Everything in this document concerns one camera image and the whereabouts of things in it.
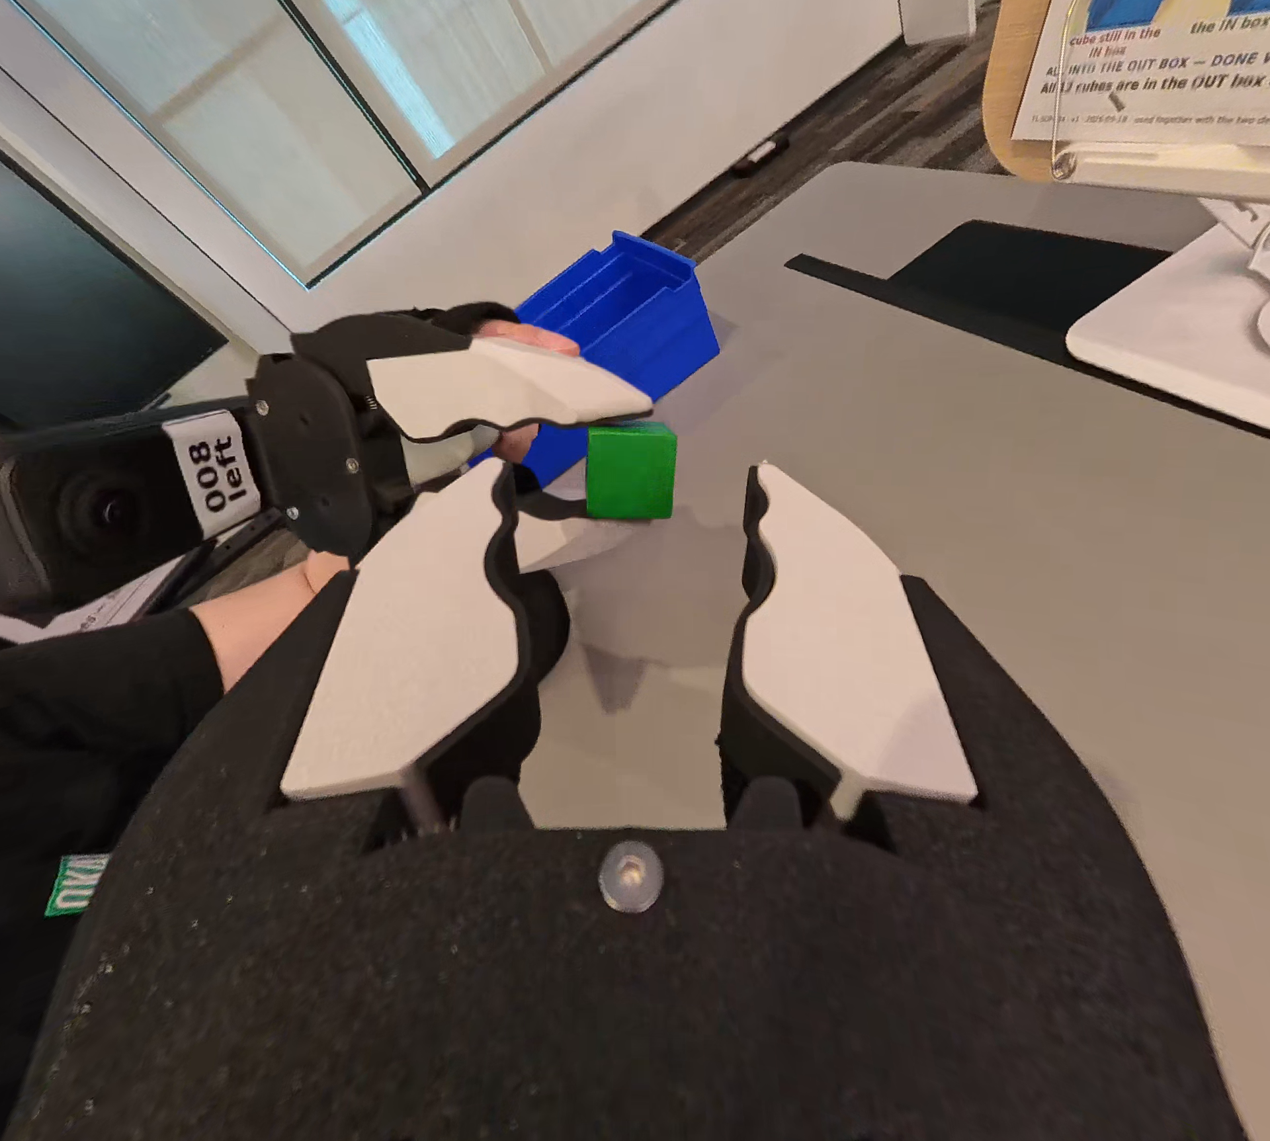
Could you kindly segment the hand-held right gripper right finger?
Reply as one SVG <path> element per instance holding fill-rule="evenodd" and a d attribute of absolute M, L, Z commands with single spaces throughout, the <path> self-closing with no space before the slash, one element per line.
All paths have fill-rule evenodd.
<path fill-rule="evenodd" d="M 750 467 L 718 752 L 726 815 L 763 778 L 807 824 L 872 793 L 970 806 L 978 785 L 896 563 L 770 463 Z"/>

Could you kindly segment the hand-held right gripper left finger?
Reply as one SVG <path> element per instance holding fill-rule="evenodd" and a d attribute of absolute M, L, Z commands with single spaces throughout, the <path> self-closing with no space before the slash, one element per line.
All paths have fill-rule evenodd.
<path fill-rule="evenodd" d="M 391 789 L 415 824 L 457 819 L 468 787 L 515 780 L 541 734 L 518 595 L 513 469 L 485 461 L 357 563 L 294 750 L 291 802 Z"/>

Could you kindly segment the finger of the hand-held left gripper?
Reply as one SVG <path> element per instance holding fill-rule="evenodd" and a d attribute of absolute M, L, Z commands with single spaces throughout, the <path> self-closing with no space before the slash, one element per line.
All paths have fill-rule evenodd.
<path fill-rule="evenodd" d="M 583 500 L 520 500 L 517 561 L 522 574 L 607 554 L 637 535 L 635 521 L 594 519 Z"/>
<path fill-rule="evenodd" d="M 396 430 L 437 443 L 476 426 L 580 428 L 650 415 L 654 400 L 580 356 L 511 339 L 472 339 L 461 350 L 368 359 L 372 396 Z"/>

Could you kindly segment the green wooden cube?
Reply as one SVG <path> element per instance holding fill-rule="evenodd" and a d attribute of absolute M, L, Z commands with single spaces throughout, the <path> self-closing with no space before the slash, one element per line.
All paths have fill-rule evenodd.
<path fill-rule="evenodd" d="M 598 521 L 674 515 L 678 435 L 661 422 L 596 424 L 587 432 L 585 508 Z"/>

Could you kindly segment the blue plastic bin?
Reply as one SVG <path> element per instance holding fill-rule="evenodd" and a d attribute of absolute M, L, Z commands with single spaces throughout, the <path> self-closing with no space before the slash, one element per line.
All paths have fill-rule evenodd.
<path fill-rule="evenodd" d="M 720 352 L 692 259 L 620 232 L 607 248 L 574 261 L 513 313 L 498 311 L 487 320 L 492 319 L 572 339 L 580 358 L 624 378 L 654 402 Z M 592 426 L 539 426 L 520 467 L 539 485 L 550 485 L 583 461 L 585 489 Z"/>

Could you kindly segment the person's left hand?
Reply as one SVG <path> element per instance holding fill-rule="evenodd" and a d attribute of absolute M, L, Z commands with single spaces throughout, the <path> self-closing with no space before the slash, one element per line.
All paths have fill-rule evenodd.
<path fill-rule="evenodd" d="M 487 320 L 478 326 L 474 337 L 480 339 L 507 339 L 511 343 L 522 343 L 526 346 L 535 346 L 541 350 L 555 352 L 557 356 L 580 358 L 580 346 L 565 335 L 544 330 L 541 326 L 520 324 L 511 320 Z M 498 441 L 491 446 L 491 454 L 500 459 L 520 465 L 530 454 L 535 437 L 539 435 L 539 424 L 524 424 L 520 428 L 500 433 Z"/>

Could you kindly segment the black framed marker sign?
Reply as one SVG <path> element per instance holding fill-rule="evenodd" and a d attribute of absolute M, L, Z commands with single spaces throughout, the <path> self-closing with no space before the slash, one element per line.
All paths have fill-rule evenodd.
<path fill-rule="evenodd" d="M 133 624 L 159 613 L 191 572 L 198 571 L 204 550 L 169 561 L 152 572 L 106 593 L 93 602 L 50 617 L 2 615 L 2 648 L 65 639 L 94 630 Z"/>

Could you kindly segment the dark panel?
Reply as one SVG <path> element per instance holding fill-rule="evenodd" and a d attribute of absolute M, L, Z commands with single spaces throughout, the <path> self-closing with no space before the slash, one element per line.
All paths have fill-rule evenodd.
<path fill-rule="evenodd" d="M 226 337 L 2 159 L 2 430 L 154 408 Z"/>

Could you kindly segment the large grid window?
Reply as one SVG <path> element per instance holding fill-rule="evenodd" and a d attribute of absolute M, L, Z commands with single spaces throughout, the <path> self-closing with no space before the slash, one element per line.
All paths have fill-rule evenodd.
<path fill-rule="evenodd" d="M 11 0 L 309 287 L 679 0 Z"/>

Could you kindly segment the black desk inlay plate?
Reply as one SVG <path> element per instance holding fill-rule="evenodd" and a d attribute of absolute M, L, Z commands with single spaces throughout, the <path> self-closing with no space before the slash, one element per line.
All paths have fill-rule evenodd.
<path fill-rule="evenodd" d="M 1089 372 L 1066 346 L 1087 313 L 1150 274 L 1166 250 L 972 220 L 879 278 L 798 254 L 785 267 L 1009 350 Z"/>

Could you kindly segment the green clothing patch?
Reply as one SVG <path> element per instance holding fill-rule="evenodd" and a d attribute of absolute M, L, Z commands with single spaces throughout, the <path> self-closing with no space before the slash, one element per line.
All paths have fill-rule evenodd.
<path fill-rule="evenodd" d="M 109 852 L 74 852 L 61 856 L 46 898 L 44 919 L 80 915 L 91 904 L 109 865 Z"/>

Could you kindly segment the white stand base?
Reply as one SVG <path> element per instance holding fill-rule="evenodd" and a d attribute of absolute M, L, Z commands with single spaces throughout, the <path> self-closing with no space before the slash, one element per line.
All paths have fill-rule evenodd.
<path fill-rule="evenodd" d="M 1066 332 L 1081 363 L 1268 432 L 1268 204 L 1216 224 Z"/>

